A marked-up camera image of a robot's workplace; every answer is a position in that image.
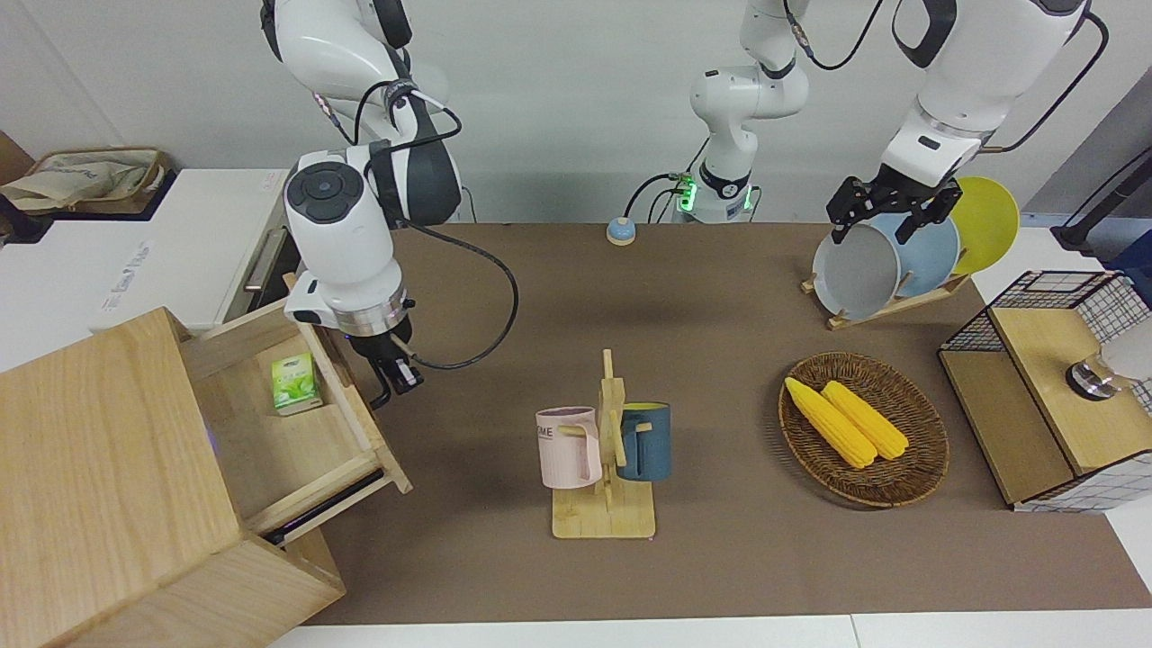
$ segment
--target dish rack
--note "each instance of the dish rack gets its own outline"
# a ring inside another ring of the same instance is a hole
[[[938,353],[1005,502],[1102,512],[1152,492],[1152,380],[1092,402],[1063,371],[1152,316],[1116,272],[1026,272]]]
[[[961,258],[963,258],[964,255],[963,249],[961,249],[960,255]],[[811,277],[802,281],[799,285],[801,292],[808,295],[814,294],[816,277],[817,274],[813,272]],[[904,272],[904,276],[901,277],[900,279],[900,284],[897,284],[896,286],[896,291],[899,292],[901,288],[903,288],[904,284],[907,284],[911,278],[912,278],[911,271]],[[894,315],[896,312],[916,308],[918,306],[924,306],[926,303],[932,303],[934,301],[950,297],[952,295],[956,294],[956,291],[963,287],[964,284],[967,284],[970,278],[971,274],[953,274],[952,277],[948,278],[947,281],[941,284],[940,287],[930,291],[927,293],[924,293],[923,295],[916,295],[915,297],[893,296],[892,300],[888,301],[887,306],[877,311],[876,315],[863,317],[861,319],[849,319],[844,317],[843,311],[835,312],[832,315],[832,317],[828,318],[826,326],[828,327],[829,331],[839,331],[841,329],[855,326],[856,324],[863,324],[864,322],[871,322],[873,319],[879,319],[880,317],[886,317],[888,315]]]

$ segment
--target wooden mug holder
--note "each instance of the wooden mug holder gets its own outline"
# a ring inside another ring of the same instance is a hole
[[[652,537],[655,504],[650,482],[616,476],[627,465],[620,431],[624,413],[624,379],[612,366],[612,349],[604,349],[604,378],[597,415],[600,432],[600,467],[604,476],[592,485],[552,491],[552,535],[559,538]]]
[[[964,258],[964,254],[967,251],[968,251],[967,249],[960,250],[960,256],[956,258],[956,263],[960,263],[960,259]],[[896,285],[897,292],[901,288],[903,288],[905,284],[908,284],[909,279],[912,278],[912,274],[914,273],[911,271],[904,273],[904,276],[900,279],[900,284]],[[801,282],[799,289],[804,294],[812,294],[816,292],[816,277],[817,273],[813,272],[811,277]],[[844,311],[841,310],[840,312],[833,314],[832,317],[828,318],[826,326],[828,327],[829,331],[839,331],[841,329],[855,326],[856,324],[871,322],[873,319],[879,319],[888,315],[893,315],[911,308],[924,306],[926,303],[932,303],[934,301],[950,297],[956,293],[956,291],[961,288],[961,286],[968,282],[970,277],[971,274],[953,274],[948,277],[948,279],[943,284],[941,284],[940,287],[935,288],[934,291],[924,293],[923,295],[916,295],[915,297],[894,296],[892,297],[890,301],[888,301],[887,306],[881,308],[876,315],[872,315],[871,317],[865,317],[863,319],[848,319],[847,317],[844,317]]]

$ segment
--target brown tablecloth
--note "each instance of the brown tablecloth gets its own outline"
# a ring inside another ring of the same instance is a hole
[[[442,231],[514,269],[520,319],[488,359],[425,371],[379,412],[416,489],[325,526],[348,595],[311,623],[1152,605],[1104,517],[1001,500],[935,356],[979,310],[971,286],[829,332],[797,288],[825,226],[642,226],[627,248],[600,225]],[[414,346],[446,361],[484,348],[508,309],[499,271],[416,232],[395,239],[418,301]],[[630,399],[672,404],[674,474],[654,487],[653,540],[554,540],[533,413],[596,405],[606,347]],[[787,369],[834,349],[890,363],[940,410],[952,466],[925,502],[841,505],[771,431]]]

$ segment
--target corn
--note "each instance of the corn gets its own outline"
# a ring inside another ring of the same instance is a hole
[[[785,385],[801,414],[849,466],[865,468],[876,461],[876,446],[872,442],[823,395],[795,378],[785,378]]]
[[[851,390],[838,383],[829,382],[820,392],[839,409],[856,428],[864,434],[877,452],[885,459],[895,459],[908,450],[908,437],[896,429],[882,414],[876,410],[866,400],[852,393]]]

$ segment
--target woven tray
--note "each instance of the woven tray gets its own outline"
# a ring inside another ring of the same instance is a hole
[[[876,407],[908,437],[908,450],[894,460],[877,458],[857,470],[812,428],[780,387],[780,425],[801,466],[829,490],[852,502],[890,508],[931,495],[948,472],[948,436],[935,407],[901,372],[879,360],[854,353],[821,353],[793,367],[788,376],[820,391],[840,380]]]

